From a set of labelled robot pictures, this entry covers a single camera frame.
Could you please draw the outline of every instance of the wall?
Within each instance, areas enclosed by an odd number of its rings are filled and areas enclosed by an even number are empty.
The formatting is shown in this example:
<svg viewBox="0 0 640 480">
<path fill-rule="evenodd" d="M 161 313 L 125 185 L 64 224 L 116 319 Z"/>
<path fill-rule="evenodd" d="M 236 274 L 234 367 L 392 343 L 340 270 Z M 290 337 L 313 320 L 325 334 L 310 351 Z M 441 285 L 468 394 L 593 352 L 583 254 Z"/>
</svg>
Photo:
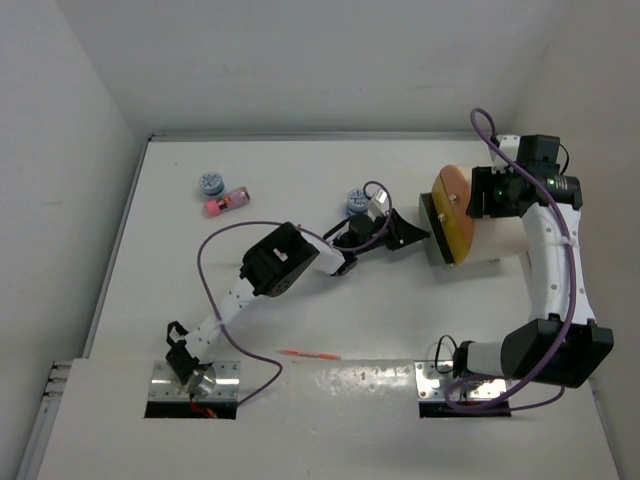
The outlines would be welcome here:
<svg viewBox="0 0 640 480">
<path fill-rule="evenodd" d="M 0 478 L 79 356 L 141 145 L 53 0 L 0 15 Z"/>
<path fill-rule="evenodd" d="M 138 131 L 511 118 L 568 0 L 58 0 Z"/>
<path fill-rule="evenodd" d="M 516 118 L 519 132 L 561 136 L 571 152 L 569 174 L 582 182 L 585 280 L 600 323 L 616 339 L 596 385 L 627 479 L 640 478 L 639 24 L 637 1 L 574 2 Z"/>
</svg>

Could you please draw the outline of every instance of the orange pen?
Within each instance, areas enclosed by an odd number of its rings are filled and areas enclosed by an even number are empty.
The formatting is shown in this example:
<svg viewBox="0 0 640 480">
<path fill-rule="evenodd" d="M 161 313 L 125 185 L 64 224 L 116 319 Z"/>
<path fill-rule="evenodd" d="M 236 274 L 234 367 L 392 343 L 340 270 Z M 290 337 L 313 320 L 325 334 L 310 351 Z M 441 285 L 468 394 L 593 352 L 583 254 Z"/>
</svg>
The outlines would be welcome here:
<svg viewBox="0 0 640 480">
<path fill-rule="evenodd" d="M 278 350 L 278 353 L 296 357 L 320 358 L 322 360 L 340 360 L 342 358 L 340 355 L 334 355 L 333 353 L 306 352 L 304 350 Z"/>
</svg>

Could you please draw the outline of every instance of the pink bottle cap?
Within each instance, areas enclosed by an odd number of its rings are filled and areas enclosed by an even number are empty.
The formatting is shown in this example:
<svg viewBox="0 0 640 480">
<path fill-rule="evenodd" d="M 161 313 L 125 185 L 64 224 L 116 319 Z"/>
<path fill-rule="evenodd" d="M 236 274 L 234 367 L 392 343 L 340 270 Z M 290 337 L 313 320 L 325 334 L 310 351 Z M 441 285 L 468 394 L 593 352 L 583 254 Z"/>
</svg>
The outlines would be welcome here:
<svg viewBox="0 0 640 480">
<path fill-rule="evenodd" d="M 209 218 L 217 217 L 218 215 L 220 215 L 220 207 L 218 206 L 218 201 L 209 200 L 207 203 L 204 204 L 202 211 L 204 212 L 204 215 L 206 217 L 209 217 Z"/>
</svg>

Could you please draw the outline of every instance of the pink bottle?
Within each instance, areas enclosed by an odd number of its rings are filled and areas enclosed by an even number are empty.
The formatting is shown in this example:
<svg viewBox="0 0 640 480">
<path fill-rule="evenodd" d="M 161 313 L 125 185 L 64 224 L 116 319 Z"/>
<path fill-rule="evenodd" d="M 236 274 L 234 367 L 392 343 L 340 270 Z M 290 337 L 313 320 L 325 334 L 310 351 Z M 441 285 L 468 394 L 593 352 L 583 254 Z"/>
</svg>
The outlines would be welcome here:
<svg viewBox="0 0 640 480">
<path fill-rule="evenodd" d="M 236 188 L 219 200 L 209 200 L 202 209 L 204 216 L 208 218 L 217 217 L 223 212 L 242 207 L 251 200 L 246 187 Z"/>
</svg>

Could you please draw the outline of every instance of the white wall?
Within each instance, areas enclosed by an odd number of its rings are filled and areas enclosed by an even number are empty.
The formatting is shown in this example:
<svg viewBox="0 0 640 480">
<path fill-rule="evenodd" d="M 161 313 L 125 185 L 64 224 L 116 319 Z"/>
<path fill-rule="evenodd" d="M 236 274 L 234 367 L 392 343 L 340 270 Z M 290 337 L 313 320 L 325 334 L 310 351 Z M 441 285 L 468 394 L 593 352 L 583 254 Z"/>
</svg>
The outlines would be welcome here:
<svg viewBox="0 0 640 480">
<path fill-rule="evenodd" d="M 144 133 L 505 121 L 567 2 L 58 0 Z"/>
<path fill-rule="evenodd" d="M 640 478 L 640 3 L 573 2 L 529 85 L 517 131 L 560 135 L 582 182 L 582 259 L 616 345 L 597 372 L 624 478 Z"/>
<path fill-rule="evenodd" d="M 82 345 L 141 145 L 54 0 L 0 15 L 0 478 Z"/>
</svg>

